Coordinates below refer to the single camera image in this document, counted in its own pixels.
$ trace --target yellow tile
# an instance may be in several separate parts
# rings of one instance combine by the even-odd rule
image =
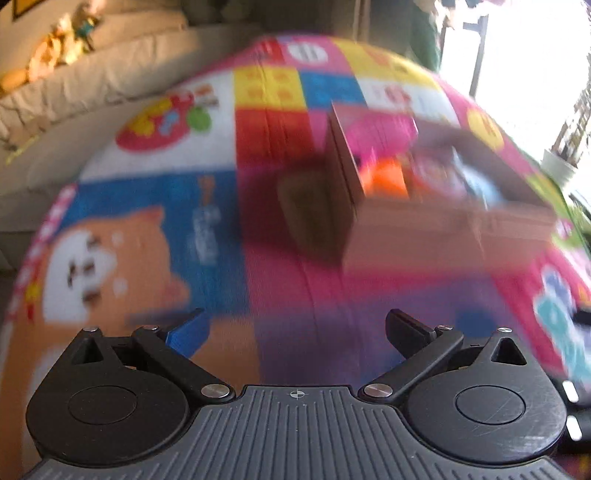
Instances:
[[[491,117],[479,109],[471,108],[467,112],[468,126],[472,133],[482,140],[491,150],[498,152],[505,146],[503,134]]]
[[[237,108],[305,111],[300,75],[294,68],[241,67],[234,70]]]
[[[400,55],[348,40],[333,41],[345,55],[356,77],[395,80],[436,90],[441,88],[431,73]]]

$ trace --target cardboard box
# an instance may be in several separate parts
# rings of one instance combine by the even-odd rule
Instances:
[[[330,202],[337,254],[345,270],[514,270],[548,247],[557,216],[500,157],[471,132],[415,119],[413,148],[452,145],[488,176],[506,203],[365,196],[344,131],[366,115],[334,105],[327,135]]]

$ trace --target red square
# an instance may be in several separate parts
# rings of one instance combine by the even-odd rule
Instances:
[[[293,165],[317,156],[306,112],[236,110],[236,163]]]

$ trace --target white light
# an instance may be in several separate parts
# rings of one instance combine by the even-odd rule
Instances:
[[[581,427],[579,427],[579,421],[576,417],[572,415],[566,417],[566,429],[569,431],[569,435],[573,441],[578,442],[583,438],[583,432],[581,432]]]
[[[579,394],[577,393],[577,389],[574,387],[574,384],[570,380],[563,381],[562,388],[564,388],[564,393],[566,393],[566,397],[570,400],[571,403],[577,403],[579,401]]]

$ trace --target plush toy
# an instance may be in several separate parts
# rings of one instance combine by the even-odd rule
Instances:
[[[24,85],[28,80],[26,69],[16,69],[0,76],[0,97]]]
[[[56,68],[57,61],[61,55],[61,42],[48,35],[35,49],[28,66],[28,80],[35,80],[47,77]]]
[[[70,65],[84,53],[84,42],[76,38],[70,14],[64,14],[53,28],[53,35],[61,43],[59,63]]]
[[[105,0],[85,0],[76,8],[72,18],[72,27],[76,37],[86,40],[100,21],[105,9]]]

